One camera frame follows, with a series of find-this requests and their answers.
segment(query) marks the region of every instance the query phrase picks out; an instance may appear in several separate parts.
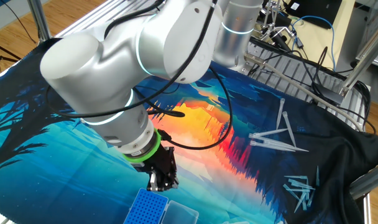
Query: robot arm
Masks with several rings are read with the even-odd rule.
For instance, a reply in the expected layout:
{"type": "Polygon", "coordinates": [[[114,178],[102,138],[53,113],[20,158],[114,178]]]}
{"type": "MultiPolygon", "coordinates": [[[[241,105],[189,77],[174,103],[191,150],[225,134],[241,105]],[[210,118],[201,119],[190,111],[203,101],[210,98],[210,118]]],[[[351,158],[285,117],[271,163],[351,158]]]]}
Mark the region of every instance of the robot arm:
{"type": "MultiPolygon", "coordinates": [[[[139,100],[132,88],[149,75],[171,79],[188,58],[210,10],[215,10],[205,38],[179,83],[197,81],[207,71],[222,21],[210,0],[169,0],[154,15],[139,16],[110,30],[99,41],[89,34],[68,36],[44,55],[40,71],[77,112],[101,113],[139,100]]],[[[139,172],[150,176],[148,190],[177,187],[172,148],[164,148],[145,108],[85,118],[139,172]]]]}

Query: metal frame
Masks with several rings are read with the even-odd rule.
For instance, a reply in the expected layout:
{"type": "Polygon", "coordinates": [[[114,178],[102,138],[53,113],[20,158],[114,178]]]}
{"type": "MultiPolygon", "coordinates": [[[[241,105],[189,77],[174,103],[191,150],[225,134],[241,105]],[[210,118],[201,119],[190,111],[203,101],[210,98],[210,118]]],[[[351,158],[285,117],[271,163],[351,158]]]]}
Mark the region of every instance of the metal frame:
{"type": "Polygon", "coordinates": [[[344,82],[343,89],[341,90],[341,94],[345,96],[347,92],[355,85],[355,83],[359,80],[361,75],[363,75],[366,70],[370,67],[373,63],[374,59],[378,56],[378,30],[374,35],[371,37],[370,41],[363,47],[362,49],[362,56],[361,60],[352,73],[348,76],[348,78],[344,82]]]}
{"type": "Polygon", "coordinates": [[[49,40],[52,38],[50,29],[48,28],[47,19],[45,18],[44,10],[42,9],[40,0],[27,0],[29,3],[30,11],[32,11],[34,23],[37,26],[39,32],[40,42],[49,40]]]}

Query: metal bar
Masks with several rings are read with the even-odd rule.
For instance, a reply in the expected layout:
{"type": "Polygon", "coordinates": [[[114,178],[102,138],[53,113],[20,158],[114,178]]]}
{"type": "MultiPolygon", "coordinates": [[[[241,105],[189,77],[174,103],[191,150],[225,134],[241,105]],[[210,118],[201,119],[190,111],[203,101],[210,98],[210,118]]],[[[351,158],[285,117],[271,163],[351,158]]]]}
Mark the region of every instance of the metal bar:
{"type": "Polygon", "coordinates": [[[364,224],[371,224],[370,194],[363,198],[364,224]]]}
{"type": "Polygon", "coordinates": [[[48,28],[47,19],[45,18],[44,10],[42,9],[40,0],[27,0],[30,10],[32,11],[33,19],[37,30],[39,32],[40,42],[51,39],[51,32],[48,28]]]}
{"type": "Polygon", "coordinates": [[[340,91],[340,94],[346,96],[348,91],[355,85],[355,83],[359,80],[360,76],[364,74],[364,72],[369,68],[371,63],[376,59],[378,56],[378,30],[372,36],[370,41],[364,46],[362,49],[362,56],[361,60],[352,73],[347,77],[344,82],[344,86],[340,91]]]}
{"type": "Polygon", "coordinates": [[[351,184],[349,191],[354,199],[358,199],[376,187],[378,187],[378,167],[355,180],[351,184]]]}
{"type": "Polygon", "coordinates": [[[7,224],[7,222],[9,221],[9,219],[5,219],[4,221],[2,221],[2,223],[0,223],[0,224],[7,224]]]}

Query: clear pipette tip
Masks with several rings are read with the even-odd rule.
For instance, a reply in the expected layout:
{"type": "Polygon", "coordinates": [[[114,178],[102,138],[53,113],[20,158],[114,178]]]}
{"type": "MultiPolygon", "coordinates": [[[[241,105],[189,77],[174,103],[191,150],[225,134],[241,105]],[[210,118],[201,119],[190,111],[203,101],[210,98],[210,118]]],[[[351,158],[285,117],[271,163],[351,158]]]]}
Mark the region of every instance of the clear pipette tip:
{"type": "Polygon", "coordinates": [[[259,143],[259,142],[255,142],[255,141],[251,141],[250,146],[260,146],[260,147],[266,147],[266,148],[269,148],[269,149],[275,149],[275,150],[280,150],[280,151],[295,152],[292,149],[287,149],[287,148],[284,148],[282,146],[277,146],[277,145],[273,145],[273,144],[269,144],[269,143],[259,143]]]}
{"type": "Polygon", "coordinates": [[[273,130],[273,131],[265,131],[265,132],[263,132],[263,133],[249,134],[249,137],[250,137],[250,138],[256,138],[256,137],[266,136],[266,135],[270,135],[270,134],[277,134],[277,133],[281,133],[281,132],[284,132],[284,131],[287,131],[287,128],[285,128],[285,129],[273,130]]]}
{"type": "Polygon", "coordinates": [[[284,101],[285,101],[284,98],[280,99],[279,113],[277,114],[277,121],[276,121],[276,130],[279,128],[280,119],[282,118],[282,111],[283,111],[284,101]]]}
{"type": "Polygon", "coordinates": [[[282,113],[282,115],[283,115],[283,117],[284,117],[284,120],[286,121],[287,129],[288,129],[288,133],[290,134],[291,141],[293,142],[294,147],[297,147],[297,145],[295,144],[294,134],[293,134],[293,131],[292,131],[292,129],[291,129],[290,122],[288,121],[288,115],[287,115],[287,112],[284,111],[284,112],[282,113]]]}

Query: table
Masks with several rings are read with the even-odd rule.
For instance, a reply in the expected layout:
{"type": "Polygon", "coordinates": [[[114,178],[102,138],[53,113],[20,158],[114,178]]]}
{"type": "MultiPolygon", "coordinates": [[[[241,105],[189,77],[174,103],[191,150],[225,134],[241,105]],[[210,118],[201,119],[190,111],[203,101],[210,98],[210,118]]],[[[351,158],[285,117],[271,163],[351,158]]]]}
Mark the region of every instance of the table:
{"type": "MultiPolygon", "coordinates": [[[[336,63],[341,53],[341,47],[343,46],[346,29],[348,28],[354,3],[355,0],[343,0],[333,24],[335,31],[333,52],[336,63]]],[[[323,62],[323,66],[326,68],[333,68],[333,61],[331,57],[331,40],[333,37],[332,30],[318,27],[307,21],[304,21],[304,25],[302,26],[300,26],[299,23],[301,22],[295,24],[295,30],[297,31],[298,37],[304,44],[304,50],[307,53],[309,60],[317,62],[323,49],[327,46],[328,51],[325,61],[323,62]]],[[[288,46],[290,48],[292,43],[292,40],[288,40],[288,46]]]]}

